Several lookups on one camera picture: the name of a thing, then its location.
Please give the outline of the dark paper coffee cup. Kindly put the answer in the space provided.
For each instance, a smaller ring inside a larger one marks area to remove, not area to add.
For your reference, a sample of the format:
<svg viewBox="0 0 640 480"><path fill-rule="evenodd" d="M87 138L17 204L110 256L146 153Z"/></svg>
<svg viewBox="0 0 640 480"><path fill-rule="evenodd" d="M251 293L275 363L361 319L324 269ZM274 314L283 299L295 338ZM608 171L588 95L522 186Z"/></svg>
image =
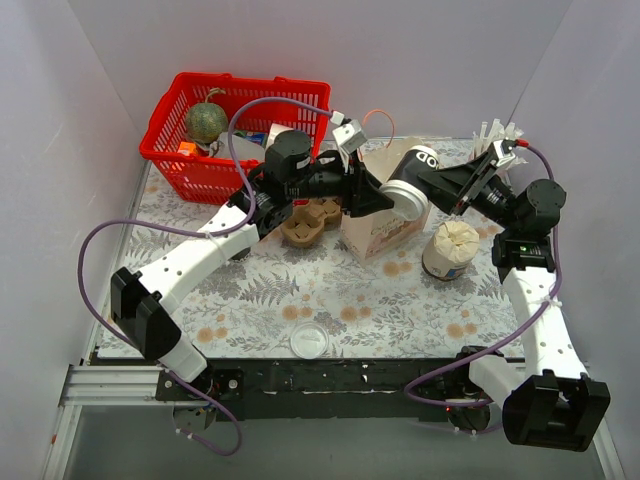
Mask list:
<svg viewBox="0 0 640 480"><path fill-rule="evenodd" d="M423 182L419 179L419 175L439 168L439 156L435 150L425 145L415 145L405 152L388 182L398 180L423 190Z"/></svg>

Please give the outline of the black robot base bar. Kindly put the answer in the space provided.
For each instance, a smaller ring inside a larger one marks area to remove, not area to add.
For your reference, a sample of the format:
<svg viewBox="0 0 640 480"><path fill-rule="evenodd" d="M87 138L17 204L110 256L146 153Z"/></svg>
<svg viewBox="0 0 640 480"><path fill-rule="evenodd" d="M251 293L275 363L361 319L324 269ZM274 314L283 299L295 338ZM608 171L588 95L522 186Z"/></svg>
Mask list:
<svg viewBox="0 0 640 480"><path fill-rule="evenodd" d="M218 401L240 420L413 418L480 432L498 425L488 406L431 406L409 399L405 386L446 365L444 359L215 359L192 382L159 376L156 399L203 400L212 420Z"/></svg>

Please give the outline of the white plastic coffee lid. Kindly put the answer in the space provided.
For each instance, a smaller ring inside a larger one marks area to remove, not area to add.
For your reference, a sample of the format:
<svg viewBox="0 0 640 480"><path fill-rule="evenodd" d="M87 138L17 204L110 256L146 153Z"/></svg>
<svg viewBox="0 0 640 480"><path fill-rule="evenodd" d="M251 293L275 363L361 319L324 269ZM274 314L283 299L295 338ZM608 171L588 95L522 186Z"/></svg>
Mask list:
<svg viewBox="0 0 640 480"><path fill-rule="evenodd" d="M297 326L290 335L293 353L305 360L321 357L329 346L329 335L320 325L304 323Z"/></svg>

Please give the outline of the kraft paper bag orange handles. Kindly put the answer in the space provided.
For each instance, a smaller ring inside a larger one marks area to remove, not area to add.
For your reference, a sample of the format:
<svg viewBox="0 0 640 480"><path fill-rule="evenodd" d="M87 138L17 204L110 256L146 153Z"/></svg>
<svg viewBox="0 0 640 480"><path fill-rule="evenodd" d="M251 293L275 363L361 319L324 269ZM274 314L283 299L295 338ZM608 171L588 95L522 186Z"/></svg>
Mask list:
<svg viewBox="0 0 640 480"><path fill-rule="evenodd" d="M424 146L419 138L395 139L395 123L384 110L369 111L363 119L363 124L366 124L369 117L375 113L385 115L390 120L390 139L383 147L367 147L365 153L359 152L359 155L377 180L380 182L389 180L394 169L411 147L418 146L438 159L438 154ZM421 232L430 209L430 205L426 203L422 214L413 220L407 220L393 210L384 210L361 218L343 216L340 224L341 239L361 264L367 264Z"/></svg>

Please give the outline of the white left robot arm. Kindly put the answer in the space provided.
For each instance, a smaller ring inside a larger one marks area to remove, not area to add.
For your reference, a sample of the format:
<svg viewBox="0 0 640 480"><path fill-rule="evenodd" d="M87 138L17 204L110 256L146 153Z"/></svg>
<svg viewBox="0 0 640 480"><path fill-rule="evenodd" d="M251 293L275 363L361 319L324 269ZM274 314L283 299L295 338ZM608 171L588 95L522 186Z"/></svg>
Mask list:
<svg viewBox="0 0 640 480"><path fill-rule="evenodd" d="M334 140L335 149L313 158L307 134L277 134L246 184L195 237L137 272L121 268L112 275L113 321L145 359L178 377L188 398L200 400L211 392L213 370L171 315L202 280L289 219L297 200L334 197L352 217L392 207L359 159L365 136L341 126Z"/></svg>

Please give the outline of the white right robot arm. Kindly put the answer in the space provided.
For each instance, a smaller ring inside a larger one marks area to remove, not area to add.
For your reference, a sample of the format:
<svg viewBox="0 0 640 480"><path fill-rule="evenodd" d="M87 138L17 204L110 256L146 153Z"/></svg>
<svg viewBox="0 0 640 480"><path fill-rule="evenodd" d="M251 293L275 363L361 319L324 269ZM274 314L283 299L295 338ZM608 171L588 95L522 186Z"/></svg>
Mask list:
<svg viewBox="0 0 640 480"><path fill-rule="evenodd" d="M582 452L610 404L608 386L589 377L565 325L558 293L562 272L557 225L564 189L547 175L514 194L498 176L523 140L497 141L475 160L436 169L417 167L416 187L448 214L473 208L502 227L492 263L515 313L517 329L489 347L465 347L455 362L412 382L440 376L442 406L477 408L495 403L510 443Z"/></svg>

